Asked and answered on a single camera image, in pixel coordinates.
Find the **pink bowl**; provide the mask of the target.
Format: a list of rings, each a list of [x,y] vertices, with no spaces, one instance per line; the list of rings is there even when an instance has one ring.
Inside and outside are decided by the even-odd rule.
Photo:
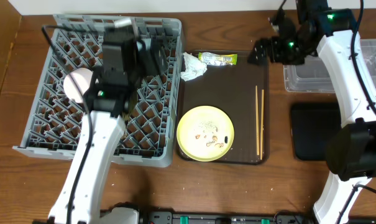
[[[87,68],[78,68],[68,74],[63,82],[66,96],[76,103],[83,102],[83,95],[88,90],[93,72]]]

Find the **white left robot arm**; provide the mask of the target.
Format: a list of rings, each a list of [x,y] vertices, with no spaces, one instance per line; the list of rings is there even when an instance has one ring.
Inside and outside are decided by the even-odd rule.
[[[101,212],[104,186],[114,151],[137,104],[137,90],[146,77],[167,69],[163,50],[139,35],[127,17],[104,28],[103,65],[79,68],[64,80],[69,99],[82,103],[80,138],[70,170],[47,223],[146,223],[136,208]]]

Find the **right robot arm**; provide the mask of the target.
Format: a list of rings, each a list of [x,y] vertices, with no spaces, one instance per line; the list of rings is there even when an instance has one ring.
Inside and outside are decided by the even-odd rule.
[[[341,130],[326,148],[329,175],[313,206],[315,223],[347,223],[361,190],[376,177],[376,89],[361,51],[362,16],[333,9],[326,0],[297,1],[298,22],[279,7],[276,34],[257,40],[248,62],[301,65],[309,55],[324,63],[341,115]]]

